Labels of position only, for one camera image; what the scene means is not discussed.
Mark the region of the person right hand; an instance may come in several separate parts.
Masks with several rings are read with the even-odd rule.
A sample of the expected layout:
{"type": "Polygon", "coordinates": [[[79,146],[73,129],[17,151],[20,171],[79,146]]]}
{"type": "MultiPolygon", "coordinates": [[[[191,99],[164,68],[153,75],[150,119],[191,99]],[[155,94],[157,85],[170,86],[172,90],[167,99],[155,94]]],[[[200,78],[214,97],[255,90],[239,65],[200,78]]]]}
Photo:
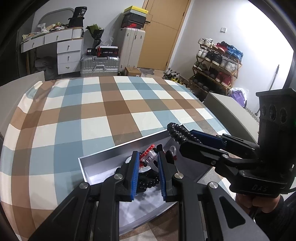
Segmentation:
{"type": "Polygon", "coordinates": [[[277,207],[280,198],[281,195],[276,198],[250,198],[247,195],[236,194],[235,201],[246,213],[249,213],[252,207],[258,207],[264,213],[270,213],[277,207]]]}

